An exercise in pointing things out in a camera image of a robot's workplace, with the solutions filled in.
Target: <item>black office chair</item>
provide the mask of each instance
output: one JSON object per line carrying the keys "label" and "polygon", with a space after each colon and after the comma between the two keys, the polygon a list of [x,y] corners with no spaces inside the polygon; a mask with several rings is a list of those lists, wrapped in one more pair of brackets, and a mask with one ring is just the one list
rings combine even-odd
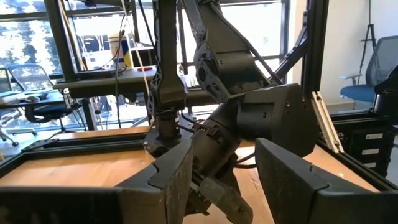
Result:
{"label": "black office chair", "polygon": [[366,69],[366,84],[359,85],[362,74],[343,75],[342,78],[350,78],[353,85],[342,88],[340,94],[353,100],[372,103],[375,97],[374,86],[387,79],[397,65],[398,36],[380,38]]}
{"label": "black office chair", "polygon": [[[24,91],[51,88],[53,85],[50,77],[40,65],[27,63],[22,65],[11,65],[8,66],[7,69]],[[77,110],[79,107],[80,105],[78,104],[73,105],[71,108],[67,108],[66,104],[40,107],[26,106],[25,117],[28,121],[38,124],[57,119],[60,121],[61,125],[61,131],[59,133],[69,133],[72,131],[67,131],[65,129],[61,118],[71,114],[73,110]]]}

